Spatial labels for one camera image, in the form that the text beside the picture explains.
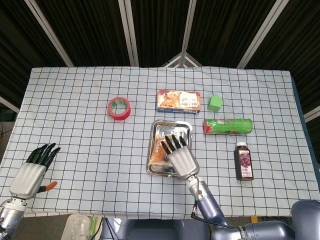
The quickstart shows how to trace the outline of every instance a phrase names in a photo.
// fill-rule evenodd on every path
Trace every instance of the green block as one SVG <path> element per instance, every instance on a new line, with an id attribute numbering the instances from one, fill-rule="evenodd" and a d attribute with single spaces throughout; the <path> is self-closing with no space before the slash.
<path id="1" fill-rule="evenodd" d="M 212 96 L 208 104 L 208 110 L 218 112 L 222 106 L 222 98 L 219 96 Z"/>

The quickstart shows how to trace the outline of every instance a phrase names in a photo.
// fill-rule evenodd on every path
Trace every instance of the green snack can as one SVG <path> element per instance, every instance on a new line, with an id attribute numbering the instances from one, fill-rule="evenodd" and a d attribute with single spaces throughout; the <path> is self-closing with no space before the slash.
<path id="1" fill-rule="evenodd" d="M 249 118 L 205 119 L 203 121 L 205 134 L 249 134 L 252 127 L 253 124 Z"/>

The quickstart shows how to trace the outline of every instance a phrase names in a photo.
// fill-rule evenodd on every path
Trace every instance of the stainless steel tray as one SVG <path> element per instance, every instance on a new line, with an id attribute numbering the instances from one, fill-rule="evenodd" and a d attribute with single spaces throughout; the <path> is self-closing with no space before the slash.
<path id="1" fill-rule="evenodd" d="M 178 178 L 177 173 L 175 172 L 173 167 L 149 165 L 149 161 L 155 145 L 156 136 L 165 136 L 172 134 L 182 136 L 187 146 L 191 148 L 192 126 L 190 123 L 186 121 L 156 120 L 151 126 L 148 155 L 146 159 L 146 171 L 150 175 Z"/>

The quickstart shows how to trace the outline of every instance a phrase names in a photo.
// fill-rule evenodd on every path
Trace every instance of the tape roll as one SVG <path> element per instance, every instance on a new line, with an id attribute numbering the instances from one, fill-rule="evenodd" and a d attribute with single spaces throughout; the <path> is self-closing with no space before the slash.
<path id="1" fill-rule="evenodd" d="M 119 114 L 114 113 L 113 109 L 117 106 L 117 104 L 124 104 L 126 106 L 125 111 Z M 108 103 L 108 113 L 115 120 L 125 120 L 131 113 L 129 101 L 122 96 L 115 97 Z"/>

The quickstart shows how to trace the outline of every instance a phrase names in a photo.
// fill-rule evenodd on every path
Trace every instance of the grid tablecloth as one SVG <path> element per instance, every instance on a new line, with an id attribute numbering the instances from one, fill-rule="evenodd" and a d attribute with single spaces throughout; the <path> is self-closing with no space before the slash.
<path id="1" fill-rule="evenodd" d="M 0 200 L 31 151 L 57 143 L 43 183 L 58 185 L 29 200 L 28 213 L 188 218 L 185 182 L 146 173 L 151 125 L 166 119 L 193 126 L 199 175 L 226 216 L 289 216 L 299 199 L 320 199 L 291 81 L 288 71 L 221 67 L 34 68 L 1 164 Z M 200 92 L 200 114 L 157 112 L 159 89 Z M 212 95 L 223 98 L 219 112 L 207 110 Z M 125 121 L 107 113 L 118 96 L 131 105 Z M 250 118 L 253 131 L 205 135 L 204 118 Z M 236 180 L 236 142 L 248 144 L 253 181 Z"/>

